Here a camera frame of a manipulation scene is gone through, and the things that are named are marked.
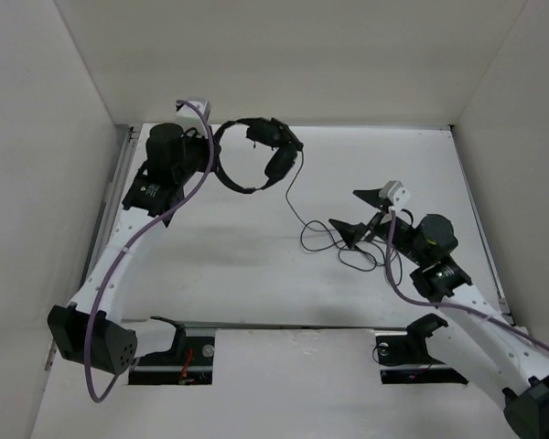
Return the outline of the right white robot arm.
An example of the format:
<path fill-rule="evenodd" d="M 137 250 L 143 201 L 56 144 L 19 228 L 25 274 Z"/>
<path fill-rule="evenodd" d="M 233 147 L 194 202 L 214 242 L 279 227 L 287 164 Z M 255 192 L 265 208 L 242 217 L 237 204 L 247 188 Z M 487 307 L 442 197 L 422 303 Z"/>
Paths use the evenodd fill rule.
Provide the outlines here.
<path fill-rule="evenodd" d="M 376 214 L 366 223 L 330 225 L 349 248 L 383 241 L 389 285 L 429 311 L 408 326 L 407 353 L 437 359 L 481 389 L 518 437 L 549 438 L 549 345 L 512 326 L 456 263 L 451 221 L 440 214 L 415 225 L 400 219 L 411 194 L 398 180 L 354 194 Z"/>

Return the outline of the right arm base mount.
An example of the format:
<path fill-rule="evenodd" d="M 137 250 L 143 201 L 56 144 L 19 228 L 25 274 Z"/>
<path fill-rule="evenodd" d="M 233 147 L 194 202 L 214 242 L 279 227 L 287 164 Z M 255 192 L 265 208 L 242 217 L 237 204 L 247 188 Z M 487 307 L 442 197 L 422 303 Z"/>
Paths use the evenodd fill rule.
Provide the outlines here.
<path fill-rule="evenodd" d="M 457 371 L 419 350 L 404 332 L 376 333 L 371 356 L 383 385 L 468 384 Z"/>

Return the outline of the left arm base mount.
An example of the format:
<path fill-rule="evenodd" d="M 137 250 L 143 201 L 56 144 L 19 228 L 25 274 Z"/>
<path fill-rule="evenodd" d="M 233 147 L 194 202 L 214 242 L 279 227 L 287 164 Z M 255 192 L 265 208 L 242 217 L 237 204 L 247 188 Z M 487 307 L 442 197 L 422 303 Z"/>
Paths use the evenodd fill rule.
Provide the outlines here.
<path fill-rule="evenodd" d="M 129 371 L 130 386 L 209 386 L 215 357 L 214 328 L 188 327 L 169 351 L 140 358 Z"/>

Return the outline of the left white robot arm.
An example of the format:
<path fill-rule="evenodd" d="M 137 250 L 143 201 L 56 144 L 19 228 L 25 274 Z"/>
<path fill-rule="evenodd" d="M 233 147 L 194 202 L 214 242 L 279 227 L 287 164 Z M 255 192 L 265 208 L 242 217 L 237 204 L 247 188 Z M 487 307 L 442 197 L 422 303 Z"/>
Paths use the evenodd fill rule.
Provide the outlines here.
<path fill-rule="evenodd" d="M 160 123 L 150 129 L 145 161 L 124 195 L 98 262 L 69 302 L 49 311 L 48 328 L 67 361 L 118 376 L 148 354 L 169 363 L 186 354 L 187 341 L 176 322 L 151 317 L 126 323 L 124 305 L 147 254 L 176 210 L 192 198 L 186 184 L 195 174 L 209 175 L 219 149 L 208 133 L 202 123 Z"/>

